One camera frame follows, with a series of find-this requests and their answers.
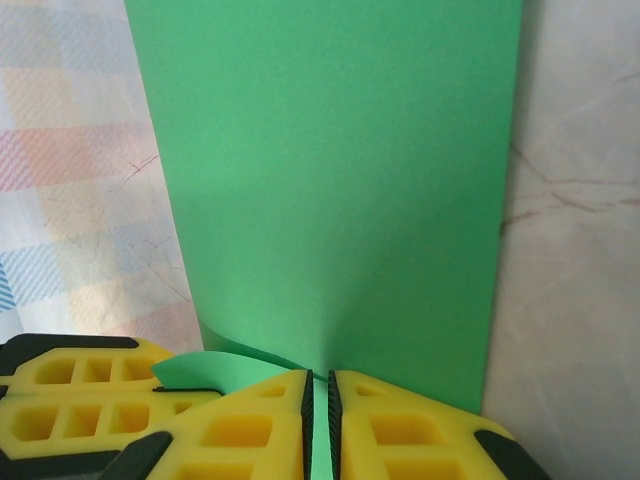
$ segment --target black rubber edge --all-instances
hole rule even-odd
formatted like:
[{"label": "black rubber edge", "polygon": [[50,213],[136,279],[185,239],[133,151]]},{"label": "black rubber edge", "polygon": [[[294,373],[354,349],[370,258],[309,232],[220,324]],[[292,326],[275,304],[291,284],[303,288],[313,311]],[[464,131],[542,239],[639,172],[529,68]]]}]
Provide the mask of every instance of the black rubber edge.
[{"label": "black rubber edge", "polygon": [[490,430],[478,430],[474,436],[507,480],[552,480],[515,440]]},{"label": "black rubber edge", "polygon": [[220,395],[224,396],[220,390],[216,388],[165,388],[165,387],[156,387],[153,389],[156,393],[180,393],[180,392],[216,392]]},{"label": "black rubber edge", "polygon": [[300,405],[302,417],[302,467],[304,480],[311,478],[311,453],[313,446],[313,372],[307,370],[304,393]]},{"label": "black rubber edge", "polygon": [[333,480],[340,480],[342,458],[342,399],[334,370],[329,371],[329,441],[331,442],[331,466]]},{"label": "black rubber edge", "polygon": [[155,432],[131,442],[100,475],[100,480],[144,480],[169,448],[169,432]]},{"label": "black rubber edge", "polygon": [[11,460],[0,450],[0,478],[37,480],[100,473],[118,453],[118,450],[109,450]]},{"label": "black rubber edge", "polygon": [[13,375],[23,363],[54,348],[137,348],[139,345],[130,337],[23,333],[5,343],[0,353],[0,375]]}]

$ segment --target white marble wall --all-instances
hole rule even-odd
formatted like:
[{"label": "white marble wall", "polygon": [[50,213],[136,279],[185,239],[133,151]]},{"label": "white marble wall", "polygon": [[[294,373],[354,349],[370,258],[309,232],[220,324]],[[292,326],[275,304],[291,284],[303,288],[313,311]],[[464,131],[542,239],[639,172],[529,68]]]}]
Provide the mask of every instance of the white marble wall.
[{"label": "white marble wall", "polygon": [[525,0],[485,413],[640,478],[640,1]]}]

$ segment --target green paper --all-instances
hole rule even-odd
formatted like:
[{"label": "green paper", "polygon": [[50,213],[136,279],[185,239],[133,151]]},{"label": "green paper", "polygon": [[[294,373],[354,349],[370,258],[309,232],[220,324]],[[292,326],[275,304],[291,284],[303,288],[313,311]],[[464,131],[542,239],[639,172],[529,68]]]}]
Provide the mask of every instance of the green paper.
[{"label": "green paper", "polygon": [[[192,352],[171,357],[151,367],[165,388],[214,388],[230,394],[267,380],[288,368],[225,352]],[[329,400],[327,384],[313,383],[313,445],[311,478],[330,480]]]},{"label": "green paper", "polygon": [[151,367],[166,388],[214,388],[229,394],[288,372],[272,363],[225,352],[176,355]]},{"label": "green paper", "polygon": [[127,9],[203,336],[479,411],[520,2]]}]

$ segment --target yellow foam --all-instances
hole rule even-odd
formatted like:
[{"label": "yellow foam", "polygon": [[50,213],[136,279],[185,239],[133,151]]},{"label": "yellow foam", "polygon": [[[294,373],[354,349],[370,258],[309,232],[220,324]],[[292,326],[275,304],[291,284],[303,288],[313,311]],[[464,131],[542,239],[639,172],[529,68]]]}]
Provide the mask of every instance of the yellow foam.
[{"label": "yellow foam", "polygon": [[148,480],[301,480],[306,378],[283,373],[169,422],[173,441]]},{"label": "yellow foam", "polygon": [[168,350],[135,339],[136,348],[54,348],[0,376],[9,394],[151,391],[160,382],[155,363],[172,357]]},{"label": "yellow foam", "polygon": [[122,450],[217,392],[78,392],[7,395],[0,401],[0,449],[12,460]]},{"label": "yellow foam", "polygon": [[351,371],[342,401],[342,480],[505,480],[473,434],[500,425]]}]

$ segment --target checkered tablecloth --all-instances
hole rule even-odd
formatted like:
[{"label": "checkered tablecloth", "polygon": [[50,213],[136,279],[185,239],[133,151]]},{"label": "checkered tablecloth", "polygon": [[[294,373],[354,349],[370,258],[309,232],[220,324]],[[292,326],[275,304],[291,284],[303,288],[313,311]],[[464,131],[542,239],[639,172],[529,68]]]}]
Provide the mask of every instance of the checkered tablecloth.
[{"label": "checkered tablecloth", "polygon": [[0,343],[201,347],[121,0],[0,0]]}]

